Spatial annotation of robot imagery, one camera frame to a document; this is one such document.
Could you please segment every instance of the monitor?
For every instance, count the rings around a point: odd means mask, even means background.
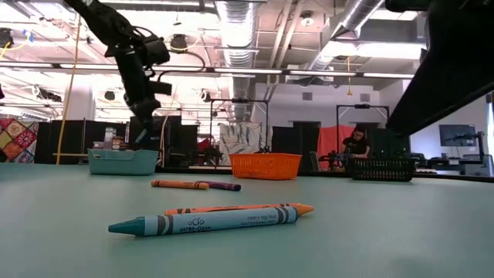
[[[439,137],[442,147],[476,147],[475,125],[473,124],[440,124]]]

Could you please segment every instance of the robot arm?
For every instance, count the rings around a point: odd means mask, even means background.
[[[171,95],[171,85],[150,81],[145,70],[154,64],[166,63],[170,53],[163,38],[151,33],[144,36],[140,27],[132,26],[120,13],[97,0],[64,0],[86,21],[89,29],[106,46],[105,57],[114,57],[125,89],[125,102],[144,125],[145,131],[152,130],[152,113],[161,106],[155,93]]]

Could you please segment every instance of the crayon tip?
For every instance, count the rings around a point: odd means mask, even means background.
[[[311,205],[294,205],[296,208],[296,211],[298,212],[299,216],[302,216],[306,213],[309,213],[314,210],[314,207]]]
[[[138,217],[126,222],[120,222],[108,226],[108,232],[123,233],[128,235],[144,235],[144,217]]]

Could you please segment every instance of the teal table surface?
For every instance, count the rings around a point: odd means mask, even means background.
[[[152,188],[233,181],[240,192]],[[107,226],[165,209],[302,202],[295,224],[136,238]],[[94,176],[0,164],[0,277],[494,277],[494,185],[229,175]]]

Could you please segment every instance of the ventilation duct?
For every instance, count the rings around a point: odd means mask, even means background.
[[[354,37],[360,35],[360,27],[383,4],[384,0],[349,0],[344,11],[337,15],[339,22],[329,26],[330,38],[327,44],[317,54],[306,70],[325,70],[333,60],[335,54],[332,51],[335,42],[332,39],[352,32]]]
[[[215,3],[218,15],[222,21],[222,45],[227,48],[223,51],[227,66],[250,68],[254,61],[254,52],[249,49],[254,41],[255,12],[257,3],[252,2],[224,2]],[[231,98],[249,96],[250,79],[232,77],[229,84]],[[244,120],[245,107],[234,108],[235,119]]]

